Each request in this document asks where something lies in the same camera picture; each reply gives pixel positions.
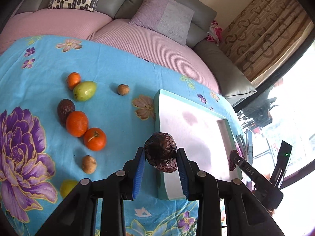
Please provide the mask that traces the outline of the small orange tangerine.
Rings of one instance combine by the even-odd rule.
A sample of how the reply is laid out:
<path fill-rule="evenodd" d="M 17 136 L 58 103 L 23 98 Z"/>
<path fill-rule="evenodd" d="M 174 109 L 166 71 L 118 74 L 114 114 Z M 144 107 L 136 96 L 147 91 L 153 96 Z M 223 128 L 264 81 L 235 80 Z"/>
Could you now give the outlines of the small orange tangerine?
<path fill-rule="evenodd" d="M 76 85 L 81 82 L 81 76 L 79 73 L 70 73 L 66 79 L 67 86 L 70 90 L 73 90 Z"/>

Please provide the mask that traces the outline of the green mango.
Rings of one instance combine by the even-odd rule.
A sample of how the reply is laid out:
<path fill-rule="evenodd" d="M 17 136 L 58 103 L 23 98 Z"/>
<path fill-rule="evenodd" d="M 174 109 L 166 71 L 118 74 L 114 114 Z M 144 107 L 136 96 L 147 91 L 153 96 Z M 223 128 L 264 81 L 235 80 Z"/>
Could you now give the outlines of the green mango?
<path fill-rule="evenodd" d="M 73 89 L 73 96 L 75 101 L 87 101 L 92 98 L 96 92 L 97 83 L 93 81 L 85 81 L 76 85 Z"/>

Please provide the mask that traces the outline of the dark purple passion fruit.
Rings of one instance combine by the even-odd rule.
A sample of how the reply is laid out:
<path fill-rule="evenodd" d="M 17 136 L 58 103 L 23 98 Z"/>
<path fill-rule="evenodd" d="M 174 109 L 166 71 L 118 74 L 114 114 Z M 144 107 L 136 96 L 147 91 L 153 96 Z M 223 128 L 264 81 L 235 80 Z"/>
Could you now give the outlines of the dark purple passion fruit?
<path fill-rule="evenodd" d="M 66 125 L 67 117 L 73 111 L 75 111 L 75 105 L 71 100 L 63 99 L 59 102 L 57 107 L 57 114 L 59 117 L 60 124 L 62 126 Z"/>

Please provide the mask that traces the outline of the dark wrinkled date fruit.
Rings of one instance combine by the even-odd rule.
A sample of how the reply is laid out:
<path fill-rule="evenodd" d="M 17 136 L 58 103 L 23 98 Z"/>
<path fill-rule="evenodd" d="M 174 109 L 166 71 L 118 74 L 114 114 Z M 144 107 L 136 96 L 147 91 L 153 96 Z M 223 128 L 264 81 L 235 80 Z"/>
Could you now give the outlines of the dark wrinkled date fruit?
<path fill-rule="evenodd" d="M 237 150 L 232 150 L 229 154 L 228 162 L 229 162 L 229 171 L 234 171 L 236 168 L 235 158 L 238 158 L 239 153 Z"/>

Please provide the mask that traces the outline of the pink sofa cover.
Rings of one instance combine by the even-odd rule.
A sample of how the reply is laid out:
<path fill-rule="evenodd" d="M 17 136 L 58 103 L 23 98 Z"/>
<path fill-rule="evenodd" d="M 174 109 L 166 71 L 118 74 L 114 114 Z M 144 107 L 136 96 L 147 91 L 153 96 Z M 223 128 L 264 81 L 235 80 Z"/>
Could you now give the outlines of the pink sofa cover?
<path fill-rule="evenodd" d="M 1 52 L 5 52 L 20 38 L 33 41 L 41 35 L 65 36 L 109 45 L 172 69 L 215 92 L 220 91 L 215 76 L 188 46 L 182 46 L 152 30 L 132 25 L 127 19 L 113 20 L 100 12 L 42 9 L 16 14 L 1 32 Z"/>

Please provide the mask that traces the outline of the purple grey cushion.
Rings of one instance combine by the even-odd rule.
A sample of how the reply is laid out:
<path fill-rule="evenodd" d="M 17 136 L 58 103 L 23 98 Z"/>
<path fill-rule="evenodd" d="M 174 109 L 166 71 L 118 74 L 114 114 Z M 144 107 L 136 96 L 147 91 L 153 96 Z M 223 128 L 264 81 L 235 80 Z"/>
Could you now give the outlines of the purple grey cushion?
<path fill-rule="evenodd" d="M 184 46 L 194 11 L 174 0 L 143 0 L 130 24 L 157 32 Z"/>

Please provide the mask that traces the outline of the small brown longan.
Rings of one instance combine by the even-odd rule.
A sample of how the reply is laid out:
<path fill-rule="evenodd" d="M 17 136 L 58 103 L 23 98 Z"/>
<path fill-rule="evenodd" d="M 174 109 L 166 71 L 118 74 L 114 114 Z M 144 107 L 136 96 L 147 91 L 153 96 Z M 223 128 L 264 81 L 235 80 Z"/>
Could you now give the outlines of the small brown longan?
<path fill-rule="evenodd" d="M 118 93 L 119 95 L 127 95 L 129 92 L 130 92 L 130 88 L 129 88 L 128 85 L 120 84 L 120 85 L 117 87 L 117 93 Z"/>

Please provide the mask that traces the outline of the white tray with teal rim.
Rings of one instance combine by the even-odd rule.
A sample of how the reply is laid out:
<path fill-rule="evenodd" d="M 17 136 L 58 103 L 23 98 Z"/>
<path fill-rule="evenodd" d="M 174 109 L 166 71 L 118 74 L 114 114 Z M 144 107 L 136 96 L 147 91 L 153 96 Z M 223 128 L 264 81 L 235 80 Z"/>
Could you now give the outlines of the white tray with teal rim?
<path fill-rule="evenodd" d="M 242 178 L 240 168 L 229 170 L 228 157 L 236 140 L 224 116 L 164 89 L 156 93 L 154 109 L 155 130 L 170 134 L 202 171 L 228 182 Z"/>

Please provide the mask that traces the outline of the brown patterned curtain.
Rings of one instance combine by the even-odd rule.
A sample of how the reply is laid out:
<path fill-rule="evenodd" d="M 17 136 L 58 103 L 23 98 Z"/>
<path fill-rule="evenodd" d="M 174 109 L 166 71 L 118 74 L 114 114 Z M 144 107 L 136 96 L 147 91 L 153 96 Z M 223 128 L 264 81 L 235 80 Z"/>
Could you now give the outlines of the brown patterned curtain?
<path fill-rule="evenodd" d="M 220 49 L 258 87 L 293 55 L 313 28 L 297 0 L 253 0 L 225 28 Z"/>

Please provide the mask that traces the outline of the orange tangerine with stem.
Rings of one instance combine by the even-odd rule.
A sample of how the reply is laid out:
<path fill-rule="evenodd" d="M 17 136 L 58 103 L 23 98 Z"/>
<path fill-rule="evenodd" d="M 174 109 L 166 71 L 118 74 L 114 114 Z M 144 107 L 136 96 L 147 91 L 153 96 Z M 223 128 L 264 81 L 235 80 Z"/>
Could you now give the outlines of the orange tangerine with stem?
<path fill-rule="evenodd" d="M 92 151 L 100 151 L 107 144 L 107 136 L 100 128 L 90 128 L 83 136 L 84 145 Z"/>

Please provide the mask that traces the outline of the pink floral cloth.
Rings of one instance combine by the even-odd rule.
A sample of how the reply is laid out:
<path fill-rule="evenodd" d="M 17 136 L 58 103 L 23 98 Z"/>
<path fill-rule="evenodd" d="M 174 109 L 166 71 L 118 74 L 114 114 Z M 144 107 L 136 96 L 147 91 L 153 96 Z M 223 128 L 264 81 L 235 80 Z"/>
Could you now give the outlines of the pink floral cloth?
<path fill-rule="evenodd" d="M 218 25 L 218 22 L 216 20 L 212 21 L 209 30 L 207 32 L 206 40 L 212 43 L 215 43 L 217 46 L 219 46 L 221 40 L 222 40 L 222 28 Z"/>

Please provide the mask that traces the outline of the brown round fruit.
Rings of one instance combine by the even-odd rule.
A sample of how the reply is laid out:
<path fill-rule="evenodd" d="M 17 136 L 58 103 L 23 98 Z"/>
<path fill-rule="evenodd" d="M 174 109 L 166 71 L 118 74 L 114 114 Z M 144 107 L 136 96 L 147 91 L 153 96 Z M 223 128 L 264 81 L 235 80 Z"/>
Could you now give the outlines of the brown round fruit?
<path fill-rule="evenodd" d="M 92 174 L 97 168 L 97 162 L 92 156 L 84 156 L 82 159 L 82 170 L 86 174 Z"/>

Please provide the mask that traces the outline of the yellow-green mango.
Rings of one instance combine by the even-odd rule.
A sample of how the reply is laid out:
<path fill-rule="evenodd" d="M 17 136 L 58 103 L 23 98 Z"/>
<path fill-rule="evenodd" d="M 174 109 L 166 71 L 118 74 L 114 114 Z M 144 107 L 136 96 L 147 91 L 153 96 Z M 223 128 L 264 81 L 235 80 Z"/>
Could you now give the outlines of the yellow-green mango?
<path fill-rule="evenodd" d="M 64 180 L 60 187 L 60 195 L 64 199 L 78 184 L 76 180 Z"/>

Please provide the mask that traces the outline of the blue floral tablecloth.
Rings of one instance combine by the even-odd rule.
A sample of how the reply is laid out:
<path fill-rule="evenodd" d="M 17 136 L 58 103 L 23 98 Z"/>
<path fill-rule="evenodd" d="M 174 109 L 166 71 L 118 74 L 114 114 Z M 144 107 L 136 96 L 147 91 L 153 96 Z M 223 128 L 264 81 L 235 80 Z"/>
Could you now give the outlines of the blue floral tablecloth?
<path fill-rule="evenodd" d="M 1 211 L 34 235 L 74 183 L 100 180 L 155 132 L 164 89 L 238 118 L 228 101 L 169 68 L 111 46 L 62 36 L 15 41 L 1 54 Z"/>

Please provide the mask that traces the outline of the phone on grey stand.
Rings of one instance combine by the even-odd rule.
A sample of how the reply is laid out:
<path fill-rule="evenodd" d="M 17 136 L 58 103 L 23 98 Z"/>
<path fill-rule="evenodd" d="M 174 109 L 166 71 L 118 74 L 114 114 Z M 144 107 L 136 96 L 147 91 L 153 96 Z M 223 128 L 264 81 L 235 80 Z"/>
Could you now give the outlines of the phone on grey stand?
<path fill-rule="evenodd" d="M 236 141 L 239 145 L 243 158 L 253 164 L 253 133 L 251 130 L 246 129 L 244 135 L 237 135 Z"/>

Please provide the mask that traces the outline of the grey leather sofa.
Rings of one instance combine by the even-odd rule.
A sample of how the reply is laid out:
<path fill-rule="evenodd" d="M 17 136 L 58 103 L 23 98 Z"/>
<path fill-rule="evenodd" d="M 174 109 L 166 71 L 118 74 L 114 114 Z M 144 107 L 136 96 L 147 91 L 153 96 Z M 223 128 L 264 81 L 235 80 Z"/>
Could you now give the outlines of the grey leather sofa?
<path fill-rule="evenodd" d="M 255 87 L 212 40 L 215 17 L 199 0 L 24 0 L 11 37 L 63 35 L 113 46 L 235 103 Z"/>

